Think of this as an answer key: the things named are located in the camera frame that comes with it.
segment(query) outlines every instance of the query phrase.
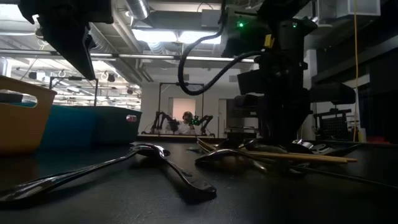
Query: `black table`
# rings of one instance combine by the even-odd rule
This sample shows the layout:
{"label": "black table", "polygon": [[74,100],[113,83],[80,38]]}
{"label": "black table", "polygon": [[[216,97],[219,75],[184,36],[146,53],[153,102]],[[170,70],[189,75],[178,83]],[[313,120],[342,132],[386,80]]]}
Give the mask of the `black table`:
{"label": "black table", "polygon": [[[190,200],[181,181],[153,159],[137,156],[77,179],[45,195],[34,207],[0,210],[1,223],[381,223],[395,222],[397,194],[320,175],[294,180],[261,174],[231,158],[217,170],[197,167],[196,144],[157,143],[179,166],[203,176],[217,198]],[[0,189],[33,178],[103,162],[127,147],[40,152],[35,157],[0,159]],[[357,164],[327,168],[398,185],[398,151],[358,149]]]}

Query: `yellow cable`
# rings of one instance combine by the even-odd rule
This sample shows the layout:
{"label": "yellow cable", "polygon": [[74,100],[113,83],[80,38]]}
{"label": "yellow cable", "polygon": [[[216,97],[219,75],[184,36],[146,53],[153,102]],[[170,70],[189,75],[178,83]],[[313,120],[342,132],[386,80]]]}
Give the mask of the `yellow cable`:
{"label": "yellow cable", "polygon": [[358,75],[359,75],[359,68],[358,68],[358,30],[357,30],[357,22],[356,22],[356,13],[358,10],[357,0],[354,0],[354,38],[355,38],[355,109],[354,109],[354,139],[356,139],[356,112],[358,106]]}

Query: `metal spoon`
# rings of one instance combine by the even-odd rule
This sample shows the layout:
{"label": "metal spoon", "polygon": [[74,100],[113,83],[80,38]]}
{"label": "metal spoon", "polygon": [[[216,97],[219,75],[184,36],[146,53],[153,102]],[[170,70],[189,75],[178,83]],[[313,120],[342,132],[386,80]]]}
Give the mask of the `metal spoon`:
{"label": "metal spoon", "polygon": [[149,155],[152,153],[152,155],[155,155],[155,152],[152,149],[148,148],[131,150],[125,156],[122,156],[117,159],[112,159],[110,161],[102,162],[100,164],[95,164],[81,169],[72,170],[69,172],[62,172],[60,174],[54,174],[47,177],[35,179],[29,182],[25,182],[23,184],[16,185],[10,189],[0,191],[0,205],[5,203],[7,204],[18,203],[30,199],[32,197],[38,196],[40,194],[44,194],[56,187],[66,184],[86,174],[125,161],[126,159],[131,158],[137,153],[143,153],[145,155]]}
{"label": "metal spoon", "polygon": [[[252,155],[246,154],[245,152],[237,151],[234,149],[220,149],[217,151],[212,151],[212,152],[209,152],[208,154],[205,154],[205,155],[199,157],[198,159],[195,160],[195,162],[206,162],[206,161],[211,161],[211,160],[217,160],[217,159],[221,159],[225,156],[243,156],[243,157],[247,157],[249,159],[259,161],[259,162],[264,162],[264,163],[270,164],[270,165],[278,164],[277,161],[270,160],[270,159],[264,159],[264,158],[260,159],[257,157],[253,157]],[[359,182],[359,183],[363,183],[363,184],[369,184],[369,185],[373,185],[376,187],[385,187],[387,189],[398,190],[397,186],[383,184],[383,183],[376,182],[373,180],[366,180],[366,179],[363,179],[360,177],[354,177],[354,176],[343,175],[343,174],[335,174],[335,173],[312,169],[312,168],[308,168],[308,167],[292,166],[289,164],[283,164],[283,166],[285,166],[286,168],[289,168],[289,169],[298,170],[300,172],[320,174],[320,175],[325,175],[325,176],[334,177],[334,178],[338,178],[338,179],[344,179],[344,180],[350,180],[350,181]]]}
{"label": "metal spoon", "polygon": [[151,144],[141,144],[139,145],[139,147],[150,147],[151,149],[157,151],[158,152],[157,155],[159,156],[159,158],[163,159],[181,177],[181,179],[193,189],[205,193],[216,193],[217,189],[213,187],[211,184],[209,184],[203,179],[195,177],[191,172],[177,166],[173,162],[166,159],[165,153],[167,151],[164,148]]}

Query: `chopsticks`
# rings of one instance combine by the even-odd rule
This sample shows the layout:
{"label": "chopsticks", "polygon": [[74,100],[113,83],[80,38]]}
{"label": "chopsticks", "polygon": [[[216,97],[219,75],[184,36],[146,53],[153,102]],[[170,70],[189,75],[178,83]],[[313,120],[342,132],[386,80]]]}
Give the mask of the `chopsticks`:
{"label": "chopsticks", "polygon": [[[208,144],[201,139],[198,139],[198,145],[205,150],[206,152],[217,150],[211,144]],[[255,157],[265,157],[270,159],[287,159],[293,161],[309,161],[309,162],[329,162],[336,164],[347,164],[349,162],[357,162],[357,159],[350,159],[344,157],[335,157],[335,156],[321,156],[321,155],[313,155],[313,154],[302,154],[302,153],[274,153],[274,152],[255,152],[255,151],[245,151],[245,153],[255,156]]]}

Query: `table surface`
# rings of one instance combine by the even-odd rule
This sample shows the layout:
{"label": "table surface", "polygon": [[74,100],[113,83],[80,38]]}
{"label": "table surface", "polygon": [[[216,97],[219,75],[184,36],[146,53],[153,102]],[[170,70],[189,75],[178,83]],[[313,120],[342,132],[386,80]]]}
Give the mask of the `table surface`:
{"label": "table surface", "polygon": [[[213,200],[192,198],[173,170],[137,156],[70,182],[33,207],[0,210],[1,223],[380,223],[395,220],[397,195],[384,189],[310,174],[288,179],[262,174],[250,163],[229,158],[212,169],[196,166],[196,144],[152,142],[169,159],[217,188]],[[39,152],[1,158],[0,189],[30,179],[107,161],[128,147]],[[357,164],[322,167],[398,185],[398,150],[358,149]]]}

